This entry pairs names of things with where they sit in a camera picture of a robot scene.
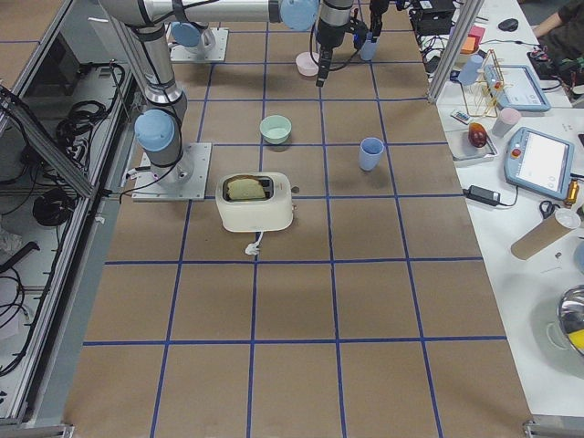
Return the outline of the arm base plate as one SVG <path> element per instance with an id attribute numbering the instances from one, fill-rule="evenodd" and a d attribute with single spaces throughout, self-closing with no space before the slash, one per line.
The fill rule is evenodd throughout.
<path id="1" fill-rule="evenodd" d="M 174 64 L 224 62 L 229 30 L 209 27 L 199 30 L 186 23 L 176 23 L 169 30 L 169 47 Z"/>
<path id="2" fill-rule="evenodd" d="M 136 202 L 201 201 L 206 191 L 212 143 L 194 142 L 183 145 L 182 160 L 167 176 L 157 167 L 139 172 L 138 190 L 130 195 Z"/>

